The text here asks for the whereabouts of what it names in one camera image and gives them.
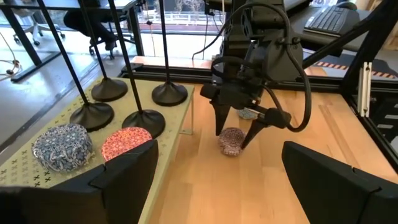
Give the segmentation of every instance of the round black base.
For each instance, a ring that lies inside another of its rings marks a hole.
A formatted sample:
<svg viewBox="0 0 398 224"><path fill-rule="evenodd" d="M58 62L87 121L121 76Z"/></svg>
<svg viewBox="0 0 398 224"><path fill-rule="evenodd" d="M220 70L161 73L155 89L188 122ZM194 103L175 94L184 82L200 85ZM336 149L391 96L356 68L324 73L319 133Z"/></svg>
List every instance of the round black base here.
<svg viewBox="0 0 398 224"><path fill-rule="evenodd" d="M97 131L107 126L113 119L114 111L106 103L88 103L77 109L70 116L69 122L80 124L88 132Z"/></svg>
<svg viewBox="0 0 398 224"><path fill-rule="evenodd" d="M109 102L122 98L127 90L128 87L125 82L104 78L101 83L93 87L91 95L96 101Z"/></svg>
<svg viewBox="0 0 398 224"><path fill-rule="evenodd" d="M187 97L187 89L174 83L164 83L152 91L152 100L160 106L176 106L183 103Z"/></svg>
<svg viewBox="0 0 398 224"><path fill-rule="evenodd" d="M143 110L130 114L122 124L122 128L139 127L147 130L152 138L160 136L166 127L166 120L163 115L154 110Z"/></svg>

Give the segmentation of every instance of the red patterned fabric object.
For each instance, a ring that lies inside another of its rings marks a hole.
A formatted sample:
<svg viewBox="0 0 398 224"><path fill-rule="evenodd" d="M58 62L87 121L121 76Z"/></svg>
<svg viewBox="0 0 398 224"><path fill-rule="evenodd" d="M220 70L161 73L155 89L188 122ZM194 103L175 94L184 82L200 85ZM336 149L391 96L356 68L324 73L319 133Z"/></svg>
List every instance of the red patterned fabric object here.
<svg viewBox="0 0 398 224"><path fill-rule="evenodd" d="M226 128L222 130L218 145L221 147L221 152L226 156L238 156L242 152L242 142L245 134L239 128Z"/></svg>
<svg viewBox="0 0 398 224"><path fill-rule="evenodd" d="M101 153L105 161L109 161L151 139L149 132L144 128L123 128L105 140Z"/></svg>

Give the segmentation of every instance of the cable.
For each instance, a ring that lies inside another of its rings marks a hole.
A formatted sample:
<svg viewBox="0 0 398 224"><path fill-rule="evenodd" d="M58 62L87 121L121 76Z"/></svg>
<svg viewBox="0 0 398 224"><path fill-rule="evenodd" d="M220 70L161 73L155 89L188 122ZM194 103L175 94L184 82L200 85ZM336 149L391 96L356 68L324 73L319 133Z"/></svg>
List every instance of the cable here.
<svg viewBox="0 0 398 224"><path fill-rule="evenodd" d="M305 127L307 127L309 121L310 121L310 117L311 117L311 108L312 108L312 99L311 99L311 86L310 86L310 81L307 77L307 74L305 74L303 68L301 67L301 65L299 64L299 62L294 58L293 53L292 53L292 49L291 49L291 45L290 45L290 41L291 41L291 36L290 36L290 21L289 18L287 17L286 13L279 9L278 7L275 7L271 4L268 3L249 3L249 4L244 4L243 6L239 7L236 11L234 11L232 13L232 15L228 18L228 20L224 23L224 25L222 26L220 32L218 33L218 35L216 36L216 38L209 44L207 45L203 50L206 50L208 47L210 47L211 45L213 45L216 40L220 37L221 32L225 29L226 24L230 23L230 20L236 16L238 13L240 13L241 11L243 11L244 9L247 9L249 7L253 7L253 6L262 6L262 7L266 7L268 9L272 9L273 11L275 11L276 13L279 14L279 16L284 20L284 37L285 37L285 45L286 45L286 52L287 55L290 59L290 61L293 63L294 67L297 69L297 71L299 72L300 76L303 79L304 82L304 94L305 94L305 106L304 106L304 116L303 116L303 120L301 122L301 124L298 127L293 127L290 123L288 123L286 121L286 126L287 128L292 131L292 132L300 132L302 131ZM278 99L276 98L274 92L269 89L268 87L264 86L264 88L269 92L271 98L273 99L275 105L277 106L277 109L282 112L282 107L278 101Z"/></svg>
<svg viewBox="0 0 398 224"><path fill-rule="evenodd" d="M13 58L13 60L0 60L0 62L10 63L11 65L13 65L13 68L7 70L6 73L0 73L0 75L6 76L5 78L0 79L0 81L3 81L7 78L11 78L14 75L18 74L22 70L22 66L19 63L19 61L16 59L14 51L11 49L10 45L8 44L8 42L6 41L6 39L4 38L4 36L2 35L1 32L0 32L0 35L1 35L2 39L4 40L4 42L6 43L8 49L10 50L10 52L12 54L12 58Z"/></svg>
<svg viewBox="0 0 398 224"><path fill-rule="evenodd" d="M205 44L203 44L203 48L206 47L206 39L207 39L207 27L209 24L209 17L206 15L206 31L205 31ZM201 56L201 59L204 60L205 59L205 51L203 51L203 54Z"/></svg>
<svg viewBox="0 0 398 224"><path fill-rule="evenodd" d="M152 46L153 46L153 48L154 48L154 56L156 57L154 33L153 33L153 31L152 31L152 21L149 20L149 12L148 12L148 3L147 3L147 2L145 2L145 10L147 11L147 17L148 17L147 24L149 25L150 37L151 37L151 39L152 39Z"/></svg>
<svg viewBox="0 0 398 224"><path fill-rule="evenodd" d="M218 20L220 21L221 25L224 25L223 20L221 20L221 11L218 11Z"/></svg>
<svg viewBox="0 0 398 224"><path fill-rule="evenodd" d="M219 32L220 31L220 29L218 28L218 25L217 25L217 22L216 22L216 19L214 18L215 16L213 16L213 22L214 22L214 25L216 26L216 28L217 28L217 31Z"/></svg>
<svg viewBox="0 0 398 224"><path fill-rule="evenodd" d="M226 29L227 24L229 24L232 21L233 17L236 17L236 15L238 15L241 11L243 11L243 10L245 10L247 8L253 7L253 6L263 6L263 7L268 7L269 9L274 10L275 12L277 12L279 15L282 16L282 18L283 18L283 20L285 22L285 27L290 27L289 18L287 18L287 16L284 13L284 11L279 9L278 7L275 7L275 6L271 5L271 4L266 4L266 3L258 3L258 2L247 3L247 4L244 4L241 7L237 8L237 10L234 11L231 14L231 16L228 18L228 20L226 20L225 23L223 24L223 26L221 27L221 29L218 32L216 38L213 41L211 41L210 44L208 44L204 49L202 49L202 50L200 50L198 52L195 52L192 55L192 59L194 58L195 55L202 53L204 50L207 50L209 47L211 47L217 41L217 39L221 36L222 32ZM285 37L290 40L290 29L285 29Z"/></svg>

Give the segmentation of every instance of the black cable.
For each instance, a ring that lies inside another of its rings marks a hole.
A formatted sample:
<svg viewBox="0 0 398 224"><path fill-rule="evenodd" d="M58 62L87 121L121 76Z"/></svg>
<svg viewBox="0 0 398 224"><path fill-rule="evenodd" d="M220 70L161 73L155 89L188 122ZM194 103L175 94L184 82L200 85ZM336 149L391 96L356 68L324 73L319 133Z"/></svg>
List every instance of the black cable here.
<svg viewBox="0 0 398 224"><path fill-rule="evenodd" d="M309 121L310 121L310 117L311 117L311 109L312 109L312 99L311 99L311 86L310 86L310 81L307 77L307 74L305 74L303 68L301 67L301 65L299 64L299 62L296 60L296 58L294 58L293 53L292 53L292 49L291 49L291 44L290 42L292 41L291 36L290 36L290 21L289 18L287 17L286 13L279 9L278 7L275 7L271 4L268 3L249 3L249 4L244 4L241 7L237 8L236 11L234 11L231 16L228 18L228 20L225 22L225 24L222 26L221 30L219 31L218 35L216 36L216 38L209 44L207 45L202 51L206 50L208 47L210 47L211 45L213 45L216 40L220 37L221 33L224 31L226 24L229 24L232 20L233 17L236 17L236 15L238 13L240 13L241 11L243 11L244 9L247 9L249 7L253 7L253 6L262 6L262 7L266 7L268 9L272 9L273 11L275 11L276 13L279 14L279 16L284 20L284 37L285 37L285 46L286 46L286 52L287 55L290 59L290 61L293 63L294 67L297 69L297 71L299 72L300 76L303 79L304 82L304 93L305 93L305 106L304 106L304 116L303 116L303 120L301 122L301 124L298 127L293 127L289 122L286 121L286 126L287 128L292 131L292 132L300 132L303 129L305 129L305 127L307 127ZM271 98L274 100L275 105L277 106L278 110L280 112L282 112L282 107L280 106L279 101L277 100L274 92L272 92L272 90L270 90L268 87L264 87L269 94L271 95Z"/></svg>
<svg viewBox="0 0 398 224"><path fill-rule="evenodd" d="M215 65L217 65L219 63L230 63L230 64L234 64L234 65L243 65L247 68L253 69L257 74L261 74L261 75L265 76L266 79L274 82L274 80L268 74L264 73L260 68L257 68L253 63L248 62L247 60L241 59L239 57L234 57L234 56L218 57L211 62L210 71L212 74L216 75L217 77L232 78L232 77L225 77L223 72L220 72L216 69Z"/></svg>
<svg viewBox="0 0 398 224"><path fill-rule="evenodd" d="M217 39L221 36L221 34L223 33L223 31L226 29L227 24L230 24L231 21L232 21L232 19L233 19L234 17L236 17L236 15L238 15L241 11L243 11L243 10L245 10L245 9L247 9L247 8L253 7L253 6L262 6L262 7L266 7L266 8L272 9L272 10L274 10L275 12L277 12L277 13L283 18L283 20L284 20L284 22L285 22L285 39L286 39L286 41L289 41L289 40L290 40L290 21L289 21L289 18L286 16L286 14L285 14L285 12L284 12L283 10L281 10L281 9L279 9L278 7L273 6L273 5L271 5L271 4L267 4L267 3L258 3L258 2L247 3L247 4L244 4L243 6L237 8L237 10L234 11L234 12L231 14L231 16L228 18L228 20L225 21L225 23L223 24L223 26L222 26L222 28L220 29L220 31L218 32L216 38L215 38L212 42L210 42L210 44L208 44L205 48L203 48L202 50L200 50L200 51L198 51L198 52L195 52L195 53L192 55L192 60L193 60L193 58L194 58L195 55L200 54L200 53L202 53L203 51L207 50L209 47L211 47L211 46L217 41Z"/></svg>
<svg viewBox="0 0 398 224"><path fill-rule="evenodd" d="M216 26L216 28L217 28L217 31L219 32L220 31L220 29L218 28L218 25L217 25L217 22L216 22L216 19L214 18L215 16L213 16L213 22L214 22L214 25Z"/></svg>
<svg viewBox="0 0 398 224"><path fill-rule="evenodd" d="M203 44L203 48L206 47L206 39L207 39L207 27L209 25L209 17L206 15L206 31L205 31L205 44ZM201 56L201 59L205 59L205 51L203 51L203 55Z"/></svg>
<svg viewBox="0 0 398 224"><path fill-rule="evenodd" d="M224 25L223 20L221 19L221 11L218 11L218 20L221 22L221 25Z"/></svg>

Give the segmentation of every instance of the beige perforated board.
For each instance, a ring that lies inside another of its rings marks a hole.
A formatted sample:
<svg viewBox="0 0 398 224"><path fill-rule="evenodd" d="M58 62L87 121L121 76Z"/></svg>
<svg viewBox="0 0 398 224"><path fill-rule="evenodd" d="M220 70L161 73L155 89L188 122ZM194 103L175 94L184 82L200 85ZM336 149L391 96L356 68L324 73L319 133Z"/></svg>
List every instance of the beige perforated board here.
<svg viewBox="0 0 398 224"><path fill-rule="evenodd" d="M137 106L134 101L134 95L132 93L129 80L124 78L119 79L124 80L127 83L129 91L121 99L108 103L112 106L115 112L112 122L107 125L107 127L90 133L95 155L88 161L86 166L67 174L52 172L42 167L33 157L31 151L32 143L40 134L56 125L69 123L70 115L83 104L83 101L79 96L73 102L71 102L61 114L59 114L45 127L43 127L31 140L29 140L0 167L0 185L22 185L49 188L102 164L104 159L101 156L100 150L105 139L115 131L121 129L123 120L132 112L137 111ZM85 91L90 102L93 102L90 94L91 89L100 81L101 79L96 80ZM152 206L151 203L157 195L158 188L160 187L159 185L162 183L163 176L169 165L171 157L173 157L175 154L175 143L178 139L178 134L182 127L184 117L192 100L193 86L184 85L188 90L188 98L184 103L173 107L163 107L156 105L150 97L152 90L157 85L160 85L161 82L136 80L136 83L142 103L142 108L157 110L163 114L166 120L165 131L157 138L159 144L159 160L152 188L149 192L147 203L142 214L144 216L146 213L150 212L150 208Z"/></svg>

